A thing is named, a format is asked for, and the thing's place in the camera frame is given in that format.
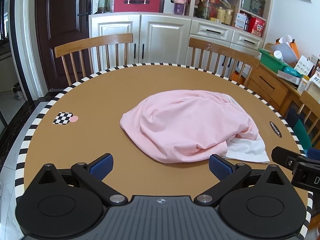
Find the pink and white t-shirt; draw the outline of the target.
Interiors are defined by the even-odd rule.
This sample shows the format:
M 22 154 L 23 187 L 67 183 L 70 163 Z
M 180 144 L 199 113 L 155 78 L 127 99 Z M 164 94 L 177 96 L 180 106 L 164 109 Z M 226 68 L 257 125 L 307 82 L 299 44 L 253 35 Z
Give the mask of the pink and white t-shirt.
M 223 93 L 157 93 L 124 113 L 120 126 L 144 154 L 164 164 L 194 163 L 212 154 L 252 163 L 270 161 L 251 116 Z

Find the wooden side cabinet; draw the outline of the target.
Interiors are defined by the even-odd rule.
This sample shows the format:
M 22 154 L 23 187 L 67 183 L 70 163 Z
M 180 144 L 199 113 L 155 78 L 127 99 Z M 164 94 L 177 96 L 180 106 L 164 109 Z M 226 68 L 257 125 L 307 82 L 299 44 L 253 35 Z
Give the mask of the wooden side cabinet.
M 277 77 L 263 64 L 251 71 L 246 87 L 266 100 L 282 117 L 287 115 L 290 107 L 298 110 L 303 104 L 293 84 Z

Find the right wooden chair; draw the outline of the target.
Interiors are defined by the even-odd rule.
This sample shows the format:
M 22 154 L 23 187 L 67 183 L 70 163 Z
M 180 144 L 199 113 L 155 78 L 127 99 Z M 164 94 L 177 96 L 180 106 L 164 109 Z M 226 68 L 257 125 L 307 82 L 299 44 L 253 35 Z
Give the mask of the right wooden chair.
M 186 64 L 246 86 L 259 60 L 212 41 L 190 37 Z

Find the wooden chair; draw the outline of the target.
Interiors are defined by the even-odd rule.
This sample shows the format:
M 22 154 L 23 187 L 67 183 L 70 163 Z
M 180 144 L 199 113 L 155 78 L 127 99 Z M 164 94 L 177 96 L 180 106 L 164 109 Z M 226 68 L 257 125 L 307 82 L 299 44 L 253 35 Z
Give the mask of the wooden chair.
M 110 60 L 110 52 L 109 46 L 115 47 L 115 63 L 116 66 L 120 66 L 119 64 L 119 46 L 122 44 L 124 46 L 124 63 L 128 63 L 129 59 L 129 44 L 133 42 L 133 34 L 132 33 L 124 33 L 124 34 L 112 34 L 112 35 L 104 35 L 92 38 L 84 38 L 81 40 L 69 42 L 57 46 L 54 48 L 54 53 L 56 58 L 60 58 L 62 61 L 63 69 L 65 71 L 65 76 L 69 85 L 72 84 L 71 76 L 67 67 L 67 62 L 65 56 L 70 57 L 72 72 L 76 82 L 79 81 L 78 71 L 75 64 L 74 53 L 78 53 L 80 60 L 80 69 L 82 73 L 82 77 L 86 77 L 86 68 L 84 61 L 84 51 L 86 50 L 88 53 L 89 60 L 89 70 L 90 73 L 94 73 L 94 64 L 93 64 L 93 52 L 96 53 L 98 70 L 103 70 L 101 63 L 101 55 L 100 48 L 105 48 L 105 60 L 106 60 L 106 68 L 111 68 L 111 60 Z
M 186 64 L 246 86 L 259 60 L 212 41 L 190 37 Z

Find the green plastic basket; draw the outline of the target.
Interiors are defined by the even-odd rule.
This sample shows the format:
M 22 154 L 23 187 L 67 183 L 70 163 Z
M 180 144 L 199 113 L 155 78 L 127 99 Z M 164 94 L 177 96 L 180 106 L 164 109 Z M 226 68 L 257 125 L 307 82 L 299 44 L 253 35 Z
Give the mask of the green plastic basket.
M 278 71 L 283 71 L 286 67 L 290 67 L 285 62 L 276 59 L 268 51 L 259 49 L 259 52 L 261 53 L 260 64 L 264 65 L 274 73 L 277 73 Z

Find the left wooden chair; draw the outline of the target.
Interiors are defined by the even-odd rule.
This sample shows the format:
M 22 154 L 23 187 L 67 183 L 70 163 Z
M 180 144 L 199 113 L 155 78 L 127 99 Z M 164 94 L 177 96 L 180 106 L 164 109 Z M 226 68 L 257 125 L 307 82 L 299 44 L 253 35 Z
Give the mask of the left wooden chair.
M 115 47 L 115 63 L 116 66 L 120 66 L 119 64 L 119 46 L 122 44 L 124 46 L 124 63 L 128 63 L 129 59 L 129 44 L 133 42 L 133 34 L 132 33 L 124 33 L 124 34 L 112 34 L 112 35 L 104 35 L 92 38 L 84 38 L 81 40 L 69 42 L 57 46 L 54 48 L 54 53 L 56 58 L 60 58 L 62 61 L 63 69 L 65 71 L 65 76 L 69 85 L 72 84 L 71 76 L 67 67 L 67 62 L 65 56 L 70 57 L 72 72 L 76 82 L 79 81 L 78 71 L 75 64 L 74 53 L 78 53 L 80 60 L 80 69 L 82 73 L 82 77 L 86 77 L 86 68 L 84 61 L 84 51 L 86 50 L 88 53 L 89 60 L 89 70 L 90 73 L 94 73 L 94 64 L 93 64 L 93 52 L 96 53 L 98 70 L 103 70 L 101 63 L 101 55 L 100 48 L 105 48 L 105 60 L 106 60 L 106 68 L 111 68 L 111 60 L 110 60 L 110 52 L 109 46 Z

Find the red snack box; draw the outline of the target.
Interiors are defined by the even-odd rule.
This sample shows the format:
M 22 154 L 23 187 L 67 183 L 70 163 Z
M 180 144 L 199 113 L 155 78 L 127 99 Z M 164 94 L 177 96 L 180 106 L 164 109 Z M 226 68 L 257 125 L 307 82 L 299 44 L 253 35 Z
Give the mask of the red snack box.
M 264 26 L 264 20 L 257 17 L 251 17 L 249 20 L 248 32 L 256 36 L 262 37 Z

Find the white cabinet with shelves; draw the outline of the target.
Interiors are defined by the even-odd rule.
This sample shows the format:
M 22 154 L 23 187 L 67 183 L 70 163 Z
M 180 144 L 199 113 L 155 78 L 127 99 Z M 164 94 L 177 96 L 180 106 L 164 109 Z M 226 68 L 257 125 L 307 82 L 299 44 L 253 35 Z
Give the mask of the white cabinet with shelves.
M 90 37 L 132 33 L 133 63 L 186 64 L 194 37 L 257 56 L 264 45 L 273 0 L 161 0 L 159 12 L 111 12 L 89 17 Z M 265 21 L 262 37 L 248 32 L 249 20 Z M 109 46 L 111 67 L 115 47 Z

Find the dark brown door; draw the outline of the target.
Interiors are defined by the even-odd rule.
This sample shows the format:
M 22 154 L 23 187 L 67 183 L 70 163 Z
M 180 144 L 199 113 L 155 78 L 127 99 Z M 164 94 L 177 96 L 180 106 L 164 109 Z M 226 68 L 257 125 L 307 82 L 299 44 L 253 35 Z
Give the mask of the dark brown door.
M 55 47 L 89 37 L 92 0 L 35 0 L 36 35 L 40 62 L 49 90 L 68 86 Z

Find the red storage box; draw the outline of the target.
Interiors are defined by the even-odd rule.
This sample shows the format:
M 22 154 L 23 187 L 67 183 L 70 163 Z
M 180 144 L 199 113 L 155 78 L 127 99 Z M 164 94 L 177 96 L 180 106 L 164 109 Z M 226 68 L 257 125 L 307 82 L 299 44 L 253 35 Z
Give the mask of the red storage box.
M 114 12 L 159 12 L 161 0 L 114 0 Z

